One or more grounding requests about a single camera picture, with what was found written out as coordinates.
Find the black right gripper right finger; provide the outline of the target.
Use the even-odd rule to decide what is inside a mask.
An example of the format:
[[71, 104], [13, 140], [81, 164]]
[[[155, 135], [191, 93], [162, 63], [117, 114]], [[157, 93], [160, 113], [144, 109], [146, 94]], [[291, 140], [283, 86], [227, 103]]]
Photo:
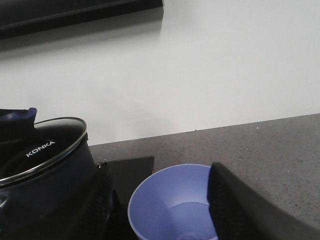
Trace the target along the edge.
[[259, 195], [220, 162], [208, 175], [207, 200], [220, 240], [318, 240], [320, 231]]

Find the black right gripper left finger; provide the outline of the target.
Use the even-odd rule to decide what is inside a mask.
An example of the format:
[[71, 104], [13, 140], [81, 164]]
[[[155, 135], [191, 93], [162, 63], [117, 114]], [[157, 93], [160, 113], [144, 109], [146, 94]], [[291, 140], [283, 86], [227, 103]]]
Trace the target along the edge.
[[73, 240], [100, 240], [104, 237], [113, 210], [112, 177], [107, 167], [97, 169], [92, 192], [81, 207], [72, 230]]

